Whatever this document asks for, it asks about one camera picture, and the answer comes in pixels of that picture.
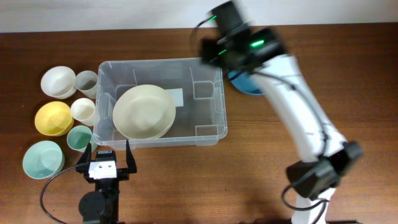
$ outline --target teal cup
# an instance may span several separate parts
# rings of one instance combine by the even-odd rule
[[[65,157],[57,143],[41,141],[26,151],[22,166],[29,177],[44,179],[60,172],[64,163]]]
[[[91,143],[91,152],[94,152],[98,146],[93,140],[93,133],[89,127],[79,125],[68,133],[67,143],[73,150],[84,152],[89,142]]]

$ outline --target white backdrop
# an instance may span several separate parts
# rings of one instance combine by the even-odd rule
[[[225,0],[0,0],[0,32],[193,27]],[[252,25],[398,22],[398,0],[240,0]]]

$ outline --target wooden table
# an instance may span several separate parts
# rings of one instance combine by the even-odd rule
[[[277,27],[297,56],[308,84],[336,127],[362,145],[365,156],[343,180],[328,220],[398,222],[398,24]],[[34,127],[35,112],[53,101],[40,90],[46,70],[65,65],[97,71],[106,60],[189,57],[190,29],[0,34],[0,223],[53,223],[39,206],[46,180],[22,170],[35,142],[50,139],[65,154],[79,152],[65,136]],[[201,30],[210,35],[213,30]],[[215,146],[137,149],[139,172],[121,182],[119,219],[126,223],[239,223],[290,218],[280,193],[285,168],[298,160],[293,142],[263,98],[225,86],[228,135]],[[76,93],[64,102],[82,97]],[[118,152],[124,167],[124,153]],[[76,172],[48,188],[46,207],[81,223],[78,202],[93,190]],[[294,202],[294,194],[289,200]]]

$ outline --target blue plate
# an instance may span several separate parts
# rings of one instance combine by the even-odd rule
[[[233,70],[228,72],[228,78],[234,77],[239,71]],[[249,79],[248,72],[242,73],[238,78],[231,81],[232,85],[241,93],[249,96],[264,96],[258,87]]]

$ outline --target green light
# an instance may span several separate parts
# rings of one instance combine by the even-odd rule
[[[212,21],[213,19],[216,19],[217,16],[213,16],[212,18],[210,18],[207,22]]]
[[[260,41],[256,41],[256,42],[252,43],[250,46],[251,47],[257,47],[258,45],[262,45],[262,44],[264,44],[264,41],[260,40]]]
[[[223,54],[224,52],[226,52],[226,49],[223,50],[222,52],[218,53],[218,55],[221,55],[221,54]]]

